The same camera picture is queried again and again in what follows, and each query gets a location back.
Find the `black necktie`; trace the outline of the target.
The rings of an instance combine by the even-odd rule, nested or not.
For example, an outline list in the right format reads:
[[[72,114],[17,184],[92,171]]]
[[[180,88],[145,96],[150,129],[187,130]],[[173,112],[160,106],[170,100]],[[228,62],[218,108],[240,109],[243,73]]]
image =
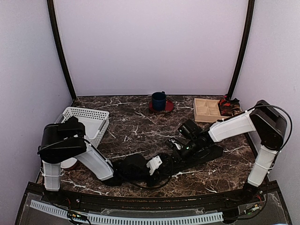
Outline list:
[[[178,173],[192,167],[205,164],[223,155],[223,148],[217,145],[212,145],[209,148],[205,148],[195,154],[182,158],[179,154],[179,150],[173,148],[173,172]]]

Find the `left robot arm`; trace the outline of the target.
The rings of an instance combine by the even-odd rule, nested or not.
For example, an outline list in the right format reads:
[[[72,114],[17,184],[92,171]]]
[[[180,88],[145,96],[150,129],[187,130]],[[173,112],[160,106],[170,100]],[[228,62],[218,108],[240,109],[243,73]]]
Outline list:
[[[63,123],[45,126],[37,154],[43,163],[44,189],[55,204],[66,201],[66,193],[60,190],[61,163],[70,158],[77,159],[111,187],[127,182],[142,188],[138,182],[144,181],[144,189],[159,189],[166,185],[161,181],[169,182],[173,174],[173,159],[166,153],[148,160],[135,153],[110,161],[88,140],[85,125],[74,116]]]

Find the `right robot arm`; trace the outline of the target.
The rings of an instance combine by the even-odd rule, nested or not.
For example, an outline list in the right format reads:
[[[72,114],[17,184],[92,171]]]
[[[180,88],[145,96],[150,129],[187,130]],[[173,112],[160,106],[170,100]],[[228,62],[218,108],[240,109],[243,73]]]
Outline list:
[[[185,121],[179,132],[188,139],[187,144],[171,138],[166,144],[172,148],[174,172],[212,161],[223,155],[224,149],[216,144],[227,138],[248,132],[256,132],[261,139],[260,150],[254,166],[240,191],[239,202],[250,203],[257,196],[265,176],[272,170],[278,154],[288,142],[287,127],[292,127],[285,110],[260,100],[255,106],[228,119],[214,122],[206,129],[200,128],[192,120]]]

